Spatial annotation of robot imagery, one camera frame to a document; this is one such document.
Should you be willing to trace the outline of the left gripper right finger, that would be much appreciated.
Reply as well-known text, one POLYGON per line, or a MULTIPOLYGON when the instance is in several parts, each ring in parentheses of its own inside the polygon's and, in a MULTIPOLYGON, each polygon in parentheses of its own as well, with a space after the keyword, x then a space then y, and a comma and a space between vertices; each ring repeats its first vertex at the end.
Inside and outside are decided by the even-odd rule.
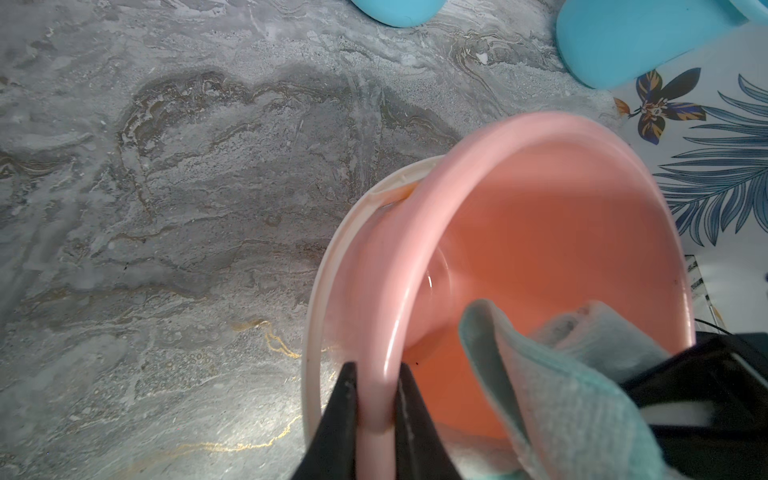
POLYGON ((461 480, 444 448, 409 366, 401 364, 395 395, 398 480, 461 480))

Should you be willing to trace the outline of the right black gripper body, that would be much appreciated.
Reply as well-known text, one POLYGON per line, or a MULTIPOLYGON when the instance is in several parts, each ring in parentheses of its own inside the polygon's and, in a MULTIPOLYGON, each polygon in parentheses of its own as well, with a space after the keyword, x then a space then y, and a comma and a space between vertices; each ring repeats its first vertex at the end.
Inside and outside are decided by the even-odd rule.
POLYGON ((766 334, 712 335, 621 387, 680 474, 766 478, 766 334))

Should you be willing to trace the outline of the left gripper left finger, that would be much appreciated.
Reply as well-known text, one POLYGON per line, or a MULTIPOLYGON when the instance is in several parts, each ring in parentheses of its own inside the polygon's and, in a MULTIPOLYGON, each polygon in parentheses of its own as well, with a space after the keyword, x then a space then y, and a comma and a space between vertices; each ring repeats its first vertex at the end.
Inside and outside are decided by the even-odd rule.
POLYGON ((357 368, 354 362, 347 362, 341 368, 318 429, 291 479, 354 479, 356 428, 357 368))

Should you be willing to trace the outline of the mint green microfiber cloth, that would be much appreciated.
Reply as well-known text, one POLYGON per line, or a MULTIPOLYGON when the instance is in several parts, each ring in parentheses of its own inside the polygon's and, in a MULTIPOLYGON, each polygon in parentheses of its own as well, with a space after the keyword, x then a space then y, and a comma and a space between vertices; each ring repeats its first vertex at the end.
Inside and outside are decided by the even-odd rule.
POLYGON ((499 478, 679 478, 621 387, 671 355, 608 305, 589 302, 526 337, 477 300, 458 335, 511 445, 499 478))

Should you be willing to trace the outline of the pink plastic bucket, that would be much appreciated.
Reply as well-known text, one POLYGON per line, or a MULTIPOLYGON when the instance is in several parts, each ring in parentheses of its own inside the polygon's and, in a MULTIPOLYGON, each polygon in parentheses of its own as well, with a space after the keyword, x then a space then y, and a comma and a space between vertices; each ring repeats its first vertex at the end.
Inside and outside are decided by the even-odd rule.
POLYGON ((586 118, 517 115, 393 172, 342 220, 308 307, 305 440, 321 422, 331 348, 358 367, 363 425, 384 422, 407 364, 461 473, 509 472, 511 447, 459 344, 476 299, 525 335, 597 300, 669 353, 694 342, 680 240, 643 162, 586 118))

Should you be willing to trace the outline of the teal bucket on wall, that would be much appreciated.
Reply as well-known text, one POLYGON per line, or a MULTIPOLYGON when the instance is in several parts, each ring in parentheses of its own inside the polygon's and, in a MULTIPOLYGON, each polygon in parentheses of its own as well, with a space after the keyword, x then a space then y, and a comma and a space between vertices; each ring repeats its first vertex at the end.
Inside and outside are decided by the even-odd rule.
POLYGON ((574 78, 610 90, 749 22, 767 23, 765 1, 567 0, 555 40, 574 78))

